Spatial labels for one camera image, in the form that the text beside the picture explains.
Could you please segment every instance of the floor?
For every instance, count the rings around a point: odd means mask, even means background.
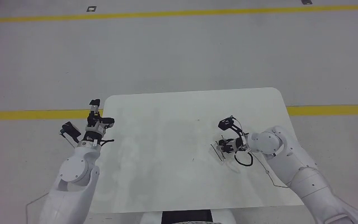
[[[336,5],[312,0],[313,6]],[[341,0],[341,5],[356,1]],[[52,16],[303,6],[300,0],[2,1],[0,110],[86,109],[111,95],[275,87],[287,106],[358,104],[356,11],[236,13],[101,20]],[[31,21],[33,16],[45,20]],[[26,205],[50,189],[73,152],[61,119],[0,119],[0,217],[26,223]],[[84,119],[70,120],[81,130]],[[358,207],[357,115],[291,116],[301,145],[335,193]],[[27,206],[37,223],[44,198]],[[304,206],[233,209],[238,223],[314,223]],[[142,214],[89,214],[90,223],[138,223]]]

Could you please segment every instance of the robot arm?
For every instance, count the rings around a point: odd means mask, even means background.
[[[332,193],[317,164],[283,127],[250,133],[247,144],[261,152],[277,177],[293,190],[318,224],[358,223],[358,211]]]
[[[95,165],[100,156],[101,146],[107,142],[102,137],[107,128],[114,124],[113,118],[102,118],[98,112],[100,100],[92,100],[91,111],[87,118],[86,133],[82,141],[81,133],[71,123],[63,125],[60,134],[68,133],[77,143],[74,154],[66,159],[60,168],[43,210],[41,224],[78,224],[86,220],[95,193],[100,168]],[[69,192],[68,184],[83,186],[79,191]]]

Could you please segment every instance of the wire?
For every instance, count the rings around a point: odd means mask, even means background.
[[[104,140],[102,141],[103,144],[101,146],[104,146],[107,142],[114,142],[114,139],[111,139],[111,140]]]
[[[268,169],[263,165],[263,163],[262,163],[255,155],[253,155],[253,156],[259,161],[259,163],[261,164],[261,166],[265,169],[265,173],[269,176],[269,178],[270,178],[270,180],[271,180],[271,182],[272,182],[272,184],[273,184],[274,186],[276,186],[276,187],[278,187],[278,188],[289,188],[288,186],[276,185],[276,184],[274,183],[274,180],[272,179],[272,177],[271,177],[270,172],[268,171]]]
[[[75,146],[72,145],[72,143],[66,138],[66,136],[64,136],[63,134],[61,134],[61,136],[64,137],[64,138],[66,139],[66,141],[67,141],[73,148],[75,148]]]
[[[46,194],[44,194],[44,195],[42,195],[42,196],[36,198],[36,199],[33,200],[32,202],[26,204],[26,206],[25,206],[26,224],[29,223],[29,213],[28,213],[28,211],[27,211],[27,206],[31,205],[33,202],[37,202],[38,200],[40,200],[41,198],[45,197],[45,196],[48,195],[48,194],[49,194],[49,193],[47,192]]]
[[[252,155],[251,155],[251,153],[249,153],[249,152],[248,152],[247,154],[249,154],[250,157],[251,157],[251,162],[250,162],[250,164],[243,164],[243,163],[239,162],[238,159],[236,158],[236,153],[235,153],[235,155],[234,155],[234,158],[235,158],[235,160],[237,161],[237,163],[240,164],[240,165],[242,165],[242,166],[252,166],[252,164],[253,164]]]

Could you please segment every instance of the table surface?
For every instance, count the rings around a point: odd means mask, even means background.
[[[295,136],[275,88],[111,96],[104,116],[115,119],[96,164],[91,212],[123,213],[301,205],[290,190],[272,185],[254,158],[251,167],[218,162],[211,144],[235,137],[218,128],[233,115],[245,132],[281,125]],[[271,171],[263,156],[256,153]],[[247,161],[240,152],[239,159]],[[283,184],[275,175],[276,184]]]

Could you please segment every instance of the black cable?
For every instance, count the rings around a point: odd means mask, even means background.
[[[107,142],[114,142],[114,139],[112,139],[112,140],[104,140],[102,142],[103,142],[103,144],[101,146],[104,146]]]
[[[251,162],[250,162],[250,164],[243,164],[243,163],[239,162],[238,159],[236,158],[236,153],[235,153],[235,155],[234,155],[234,158],[235,158],[235,160],[238,162],[238,164],[240,164],[240,165],[242,165],[242,166],[252,166],[252,164],[253,164],[253,157],[252,157],[251,153],[248,152],[247,154],[249,154],[250,157],[251,157]]]

